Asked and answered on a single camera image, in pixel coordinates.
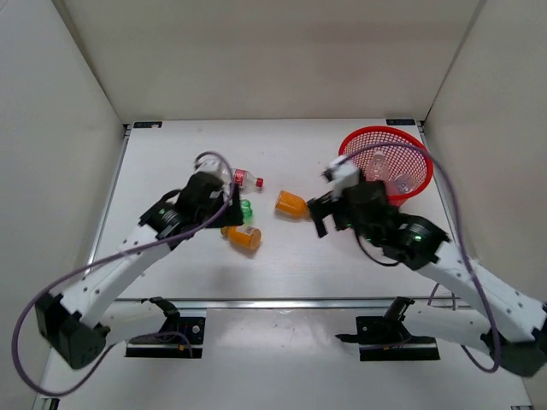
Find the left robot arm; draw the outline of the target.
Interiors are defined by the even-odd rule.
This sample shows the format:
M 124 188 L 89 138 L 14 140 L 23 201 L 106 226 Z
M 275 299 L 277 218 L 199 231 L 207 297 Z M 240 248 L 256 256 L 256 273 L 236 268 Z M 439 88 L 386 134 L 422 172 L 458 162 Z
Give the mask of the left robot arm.
M 180 234 L 200 226 L 214 214 L 212 227 L 243 222 L 239 197 L 227 198 L 226 176 L 215 171 L 194 172 L 186 187 L 165 194 L 139 219 L 124 239 L 121 258 L 90 272 L 59 294 L 50 292 L 35 302 L 39 333 L 74 370 L 92 363 L 106 346 L 154 335 L 169 342 L 179 332 L 179 313 L 166 299 L 144 298 L 127 309 L 112 306 L 141 274 L 169 255 Z

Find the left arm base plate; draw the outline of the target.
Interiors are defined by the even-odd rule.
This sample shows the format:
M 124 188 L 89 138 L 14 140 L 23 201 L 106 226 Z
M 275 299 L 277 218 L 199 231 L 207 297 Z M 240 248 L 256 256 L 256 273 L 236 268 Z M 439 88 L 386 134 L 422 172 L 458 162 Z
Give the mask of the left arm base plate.
M 180 309 L 161 297 L 143 299 L 160 308 L 166 319 L 154 334 L 130 339 L 126 343 L 127 358 L 201 359 L 205 334 L 206 311 Z

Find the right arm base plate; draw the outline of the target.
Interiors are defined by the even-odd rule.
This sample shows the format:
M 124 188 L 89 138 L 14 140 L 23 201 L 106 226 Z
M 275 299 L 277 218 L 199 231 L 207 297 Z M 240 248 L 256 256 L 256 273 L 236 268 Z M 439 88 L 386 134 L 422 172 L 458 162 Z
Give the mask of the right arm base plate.
M 337 334 L 336 338 L 359 348 L 361 362 L 440 360 L 434 337 L 414 336 L 403 325 L 408 308 L 415 300 L 398 296 L 382 316 L 356 317 L 356 334 Z

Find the orange juice bottle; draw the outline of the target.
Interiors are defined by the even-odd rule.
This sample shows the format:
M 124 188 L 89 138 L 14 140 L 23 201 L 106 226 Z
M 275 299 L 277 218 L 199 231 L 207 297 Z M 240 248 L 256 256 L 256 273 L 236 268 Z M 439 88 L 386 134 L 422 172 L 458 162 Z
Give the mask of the orange juice bottle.
M 281 190 L 277 197 L 274 209 L 276 212 L 294 219 L 309 219 L 310 213 L 306 201 L 293 193 Z
M 247 250 L 256 250 L 262 240 L 262 232 L 250 225 L 222 227 L 221 235 L 232 245 Z

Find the clear bottle with red label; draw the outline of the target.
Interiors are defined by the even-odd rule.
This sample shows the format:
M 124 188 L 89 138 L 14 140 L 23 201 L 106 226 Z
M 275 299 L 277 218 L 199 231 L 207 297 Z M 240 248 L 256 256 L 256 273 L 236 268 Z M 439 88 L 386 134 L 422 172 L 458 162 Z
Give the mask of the clear bottle with red label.
M 239 190 L 243 193 L 262 190 L 264 185 L 264 181 L 262 178 L 256 178 L 252 173 L 244 169 L 234 168 L 232 171 L 229 171 L 228 168 L 221 161 L 220 163 L 221 166 L 219 167 L 219 170 L 216 173 L 212 174 L 220 178 L 225 184 L 229 185 L 231 182 L 233 182 L 239 187 Z

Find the clear plastic bottle in bin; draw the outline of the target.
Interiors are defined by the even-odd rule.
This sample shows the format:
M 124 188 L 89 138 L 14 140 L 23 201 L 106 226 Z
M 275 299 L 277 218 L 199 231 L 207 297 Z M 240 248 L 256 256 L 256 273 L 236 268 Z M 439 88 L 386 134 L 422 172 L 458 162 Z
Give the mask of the clear plastic bottle in bin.
M 368 176 L 371 180 L 387 180 L 389 177 L 389 167 L 385 154 L 381 150 L 373 153 L 369 162 Z

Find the green plastic bottle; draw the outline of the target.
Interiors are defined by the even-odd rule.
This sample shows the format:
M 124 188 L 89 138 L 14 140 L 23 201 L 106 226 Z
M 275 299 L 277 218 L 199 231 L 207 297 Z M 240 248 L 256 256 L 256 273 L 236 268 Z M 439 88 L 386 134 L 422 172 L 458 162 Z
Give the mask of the green plastic bottle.
M 240 200 L 240 208 L 246 225 L 251 225 L 254 218 L 254 211 L 251 205 L 251 201 L 248 199 Z

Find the blue label water bottle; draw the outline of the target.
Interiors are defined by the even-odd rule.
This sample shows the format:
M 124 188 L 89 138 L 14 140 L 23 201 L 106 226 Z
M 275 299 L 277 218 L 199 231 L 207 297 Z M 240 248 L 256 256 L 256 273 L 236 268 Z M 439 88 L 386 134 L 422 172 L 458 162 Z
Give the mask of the blue label water bottle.
M 398 195 L 404 195 L 415 189 L 415 179 L 411 174 L 400 173 L 393 179 L 394 190 Z

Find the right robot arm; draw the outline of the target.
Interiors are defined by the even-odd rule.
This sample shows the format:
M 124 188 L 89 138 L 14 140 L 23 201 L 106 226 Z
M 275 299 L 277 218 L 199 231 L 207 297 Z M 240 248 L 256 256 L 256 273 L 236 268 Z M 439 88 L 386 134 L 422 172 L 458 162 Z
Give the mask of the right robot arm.
M 546 364 L 546 305 L 512 288 L 455 246 L 447 233 L 387 201 L 381 182 L 361 182 L 308 202 L 319 237 L 324 219 L 382 250 L 399 265 L 442 285 L 465 301 L 468 311 L 450 311 L 398 296 L 379 328 L 393 341 L 434 337 L 489 355 L 496 366 L 531 378 Z

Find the red mesh plastic bin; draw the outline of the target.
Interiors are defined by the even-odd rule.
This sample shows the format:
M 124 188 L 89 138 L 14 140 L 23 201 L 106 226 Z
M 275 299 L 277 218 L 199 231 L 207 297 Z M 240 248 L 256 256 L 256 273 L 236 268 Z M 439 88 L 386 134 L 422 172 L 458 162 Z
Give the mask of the red mesh plastic bin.
M 431 182 L 432 161 L 421 153 L 425 146 L 407 132 L 391 126 L 366 126 L 353 131 L 339 146 L 340 155 L 351 155 L 369 145 L 382 143 L 382 147 L 369 149 L 353 158 L 356 167 L 367 173 L 373 153 L 381 150 L 389 167 L 389 177 L 385 181 L 390 204 L 403 205 L 408 199 L 420 194 Z M 415 179 L 415 189 L 404 195 L 394 190 L 393 179 L 400 173 L 411 174 Z

